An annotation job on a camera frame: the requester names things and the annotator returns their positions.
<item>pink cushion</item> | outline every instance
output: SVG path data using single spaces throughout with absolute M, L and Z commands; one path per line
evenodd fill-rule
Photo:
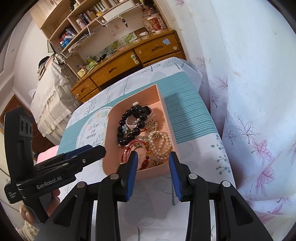
M 40 153 L 37 158 L 37 163 L 40 163 L 42 161 L 45 161 L 47 159 L 50 159 L 56 156 L 58 149 L 59 149 L 59 146 L 54 146 L 52 148 L 49 148 L 47 151 Z

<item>box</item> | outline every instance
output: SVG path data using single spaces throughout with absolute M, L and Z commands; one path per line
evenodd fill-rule
M 157 85 L 152 85 L 121 101 L 110 111 L 108 115 L 108 125 L 105 138 L 106 155 L 103 159 L 102 165 L 103 171 L 106 175 L 115 173 L 121 163 L 121 157 L 124 152 L 124 148 L 120 148 L 118 146 L 117 128 L 119 126 L 119 121 L 121 120 L 122 114 L 125 113 L 126 110 L 130 109 L 135 102 L 139 102 L 141 106 L 151 106 L 154 112 L 158 115 L 159 125 L 157 130 L 163 132 L 168 131 L 172 143 L 172 151 L 175 151 L 177 153 L 177 156 L 180 157 L 173 128 L 171 126 L 166 109 L 165 101 L 159 89 L 157 88 Z M 144 148 L 137 148 L 136 151 L 138 152 L 139 158 L 142 158 L 141 160 L 143 161 L 145 159 L 146 150 Z M 164 163 L 160 166 L 153 166 L 151 164 L 151 159 L 153 158 L 154 155 L 153 153 L 151 153 L 149 166 L 144 170 L 137 171 L 137 181 L 170 173 L 168 159 L 165 160 Z

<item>blue sticker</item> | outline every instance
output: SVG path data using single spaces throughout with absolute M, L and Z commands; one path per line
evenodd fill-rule
M 165 40 L 163 40 L 163 43 L 166 44 L 166 45 L 169 45 L 170 41 L 168 39 L 165 39 Z

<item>blue flower charm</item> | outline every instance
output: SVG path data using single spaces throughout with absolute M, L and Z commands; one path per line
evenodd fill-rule
M 126 125 L 123 125 L 123 126 L 122 126 L 122 132 L 123 132 L 124 134 L 127 134 L 127 133 L 128 133 L 128 127 L 127 127 Z

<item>person's hand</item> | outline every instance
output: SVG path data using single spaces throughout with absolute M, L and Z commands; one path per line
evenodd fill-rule
M 48 208 L 47 208 L 47 211 L 46 211 L 47 214 L 48 214 L 48 216 L 50 216 L 54 212 L 54 210 L 57 208 L 57 206 L 59 205 L 60 199 L 58 198 L 58 196 L 60 195 L 60 193 L 61 192 L 60 192 L 59 189 L 54 190 L 52 192 L 52 200 L 49 203 Z M 34 215 L 24 205 L 21 205 L 20 206 L 20 215 L 29 224 L 34 225 Z

